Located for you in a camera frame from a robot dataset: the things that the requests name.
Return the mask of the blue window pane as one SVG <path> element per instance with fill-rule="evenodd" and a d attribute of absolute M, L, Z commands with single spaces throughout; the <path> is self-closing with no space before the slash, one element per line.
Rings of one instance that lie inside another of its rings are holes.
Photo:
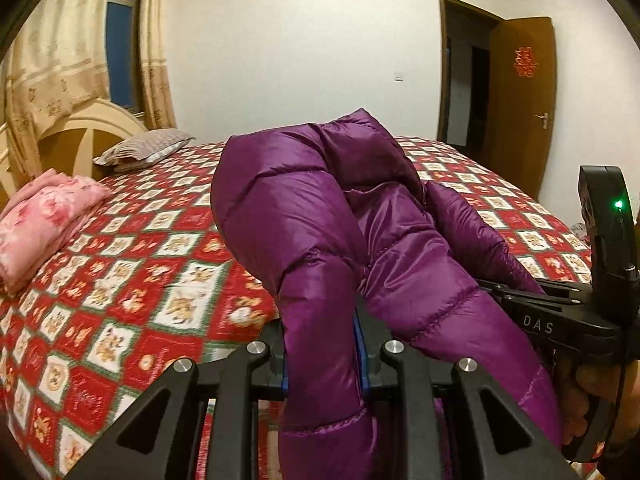
<path fill-rule="evenodd" d="M 130 110 L 136 107 L 133 27 L 134 0 L 107 0 L 105 38 L 111 100 Z"/>

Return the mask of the pink floral folded blanket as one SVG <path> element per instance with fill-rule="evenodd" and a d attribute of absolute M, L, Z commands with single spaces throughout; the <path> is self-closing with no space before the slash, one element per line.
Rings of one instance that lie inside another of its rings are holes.
<path fill-rule="evenodd" d="M 1 286 L 23 289 L 112 191 L 90 177 L 54 169 L 23 186 L 1 213 Z"/>

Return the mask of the cream wooden headboard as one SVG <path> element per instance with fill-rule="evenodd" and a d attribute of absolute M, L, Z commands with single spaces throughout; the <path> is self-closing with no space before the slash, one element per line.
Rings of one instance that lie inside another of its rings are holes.
<path fill-rule="evenodd" d="M 44 169 L 76 176 L 101 177 L 93 159 L 120 141 L 146 131 L 138 115 L 104 99 L 95 99 L 59 120 L 39 141 Z"/>

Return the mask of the purple down jacket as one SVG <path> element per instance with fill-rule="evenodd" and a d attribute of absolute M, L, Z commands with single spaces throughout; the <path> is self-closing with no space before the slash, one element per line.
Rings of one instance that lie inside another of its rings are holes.
<path fill-rule="evenodd" d="M 476 359 L 561 441 L 548 370 L 480 288 L 539 292 L 539 284 L 460 194 L 421 181 L 368 112 L 234 136 L 210 201 L 224 244 L 262 282 L 284 326 L 284 478 L 382 476 L 383 425 L 357 376 L 358 302 L 427 356 Z"/>

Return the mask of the red patchwork bear bedspread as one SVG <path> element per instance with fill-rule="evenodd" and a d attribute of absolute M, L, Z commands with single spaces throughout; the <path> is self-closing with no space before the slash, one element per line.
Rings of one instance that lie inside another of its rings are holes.
<path fill-rule="evenodd" d="M 222 145 L 106 179 L 112 197 L 1 299 L 1 427 L 27 470 L 65 476 L 176 359 L 218 360 L 277 314 L 209 205 Z"/>

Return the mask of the red paper door decoration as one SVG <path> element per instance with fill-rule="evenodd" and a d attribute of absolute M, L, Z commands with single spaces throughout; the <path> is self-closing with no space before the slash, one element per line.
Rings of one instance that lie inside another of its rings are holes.
<path fill-rule="evenodd" d="M 538 63 L 534 59 L 533 48 L 531 46 L 516 48 L 513 66 L 519 77 L 534 78 Z"/>

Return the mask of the beige patterned curtain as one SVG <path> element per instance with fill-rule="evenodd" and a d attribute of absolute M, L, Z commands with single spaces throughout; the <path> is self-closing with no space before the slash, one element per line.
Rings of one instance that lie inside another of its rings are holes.
<path fill-rule="evenodd" d="M 38 142 L 81 105 L 107 99 L 107 0 L 41 0 L 6 57 L 9 154 L 18 173 L 42 173 Z M 151 129 L 175 127 L 163 24 L 165 0 L 141 0 L 143 105 Z"/>

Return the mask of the striped grey pillow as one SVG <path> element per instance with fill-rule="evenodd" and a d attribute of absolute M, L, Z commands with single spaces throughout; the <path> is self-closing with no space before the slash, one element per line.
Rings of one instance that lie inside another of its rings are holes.
<path fill-rule="evenodd" d="M 130 172 L 154 166 L 187 146 L 194 136 L 181 130 L 154 129 L 132 136 L 93 159 L 100 167 L 116 172 Z"/>

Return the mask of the brown wooden door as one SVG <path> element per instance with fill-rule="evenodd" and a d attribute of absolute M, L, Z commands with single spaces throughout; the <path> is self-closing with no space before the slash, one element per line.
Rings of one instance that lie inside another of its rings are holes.
<path fill-rule="evenodd" d="M 519 77 L 514 51 L 531 46 L 534 78 Z M 552 19 L 503 20 L 490 34 L 489 102 L 482 164 L 537 198 L 544 180 L 556 102 L 556 49 Z M 549 114 L 548 129 L 536 114 Z"/>

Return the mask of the pile of clothes beside bed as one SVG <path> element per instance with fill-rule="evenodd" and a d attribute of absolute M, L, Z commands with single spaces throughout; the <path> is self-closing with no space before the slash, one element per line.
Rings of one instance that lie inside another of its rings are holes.
<path fill-rule="evenodd" d="M 590 245 L 590 238 L 584 222 L 578 222 L 570 227 L 572 233 L 585 245 Z"/>

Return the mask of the dark wooden door frame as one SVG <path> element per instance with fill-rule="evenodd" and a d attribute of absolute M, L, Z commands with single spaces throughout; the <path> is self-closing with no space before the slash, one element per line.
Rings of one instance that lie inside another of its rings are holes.
<path fill-rule="evenodd" d="M 438 0 L 442 79 L 437 139 L 465 155 L 483 147 L 489 102 L 491 32 L 503 18 L 462 0 Z"/>

